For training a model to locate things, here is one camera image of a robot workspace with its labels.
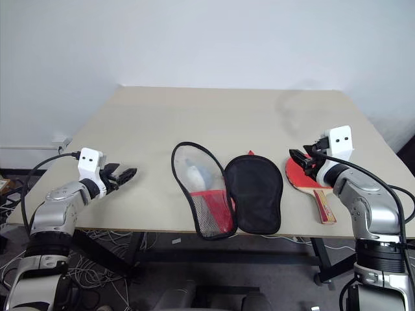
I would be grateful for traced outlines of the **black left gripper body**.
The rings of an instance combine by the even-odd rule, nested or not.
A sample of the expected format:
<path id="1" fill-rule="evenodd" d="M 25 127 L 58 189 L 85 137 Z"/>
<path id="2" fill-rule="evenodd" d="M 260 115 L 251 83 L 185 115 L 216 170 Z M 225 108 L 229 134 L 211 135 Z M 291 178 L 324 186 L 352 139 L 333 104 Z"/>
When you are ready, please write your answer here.
<path id="1" fill-rule="evenodd" d="M 118 184 L 115 181 L 113 172 L 111 170 L 102 169 L 100 170 L 99 174 L 100 179 L 104 183 L 104 186 L 106 188 L 106 192 L 113 192 L 118 189 Z"/>

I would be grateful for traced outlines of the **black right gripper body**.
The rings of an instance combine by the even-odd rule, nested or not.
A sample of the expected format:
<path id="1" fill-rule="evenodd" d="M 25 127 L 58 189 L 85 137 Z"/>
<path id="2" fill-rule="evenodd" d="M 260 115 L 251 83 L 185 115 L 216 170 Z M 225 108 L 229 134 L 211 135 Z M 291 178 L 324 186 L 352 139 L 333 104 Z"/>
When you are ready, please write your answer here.
<path id="1" fill-rule="evenodd" d="M 318 155 L 308 155 L 314 160 L 314 165 L 312 168 L 305 168 L 305 175 L 309 177 L 317 177 L 318 173 L 322 176 L 325 176 L 328 171 L 331 169 L 331 161 L 327 159 L 327 151 L 329 150 L 329 138 L 324 136 L 317 140 L 314 144 L 318 145 L 319 154 Z"/>

